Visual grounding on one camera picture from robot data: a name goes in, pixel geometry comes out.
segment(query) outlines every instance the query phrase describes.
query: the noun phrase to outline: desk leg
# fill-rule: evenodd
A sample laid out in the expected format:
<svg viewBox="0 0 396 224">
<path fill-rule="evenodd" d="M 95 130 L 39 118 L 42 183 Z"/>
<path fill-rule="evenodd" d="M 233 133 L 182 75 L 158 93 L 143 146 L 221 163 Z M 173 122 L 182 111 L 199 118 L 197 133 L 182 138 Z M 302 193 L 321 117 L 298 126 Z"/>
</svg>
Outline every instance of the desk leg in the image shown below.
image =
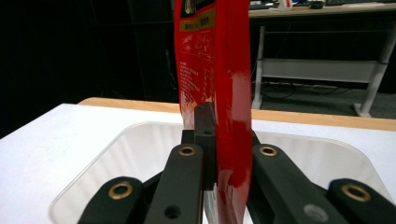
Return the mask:
<svg viewBox="0 0 396 224">
<path fill-rule="evenodd" d="M 370 118 L 370 108 L 373 104 L 375 95 L 378 91 L 379 85 L 381 84 L 382 77 L 387 71 L 390 54 L 396 44 L 396 22 L 392 24 L 392 30 L 388 35 L 387 41 L 385 42 L 384 48 L 382 48 L 381 55 L 378 62 L 376 62 L 369 87 L 367 88 L 366 99 L 363 104 L 354 104 L 355 111 L 360 117 Z"/>
<path fill-rule="evenodd" d="M 262 53 L 264 49 L 264 33 L 265 27 L 260 27 L 260 38 L 259 38 L 259 51 L 257 52 L 257 63 L 256 63 L 256 85 L 254 89 L 254 99 L 251 108 L 260 109 L 262 106 Z"/>
</svg>

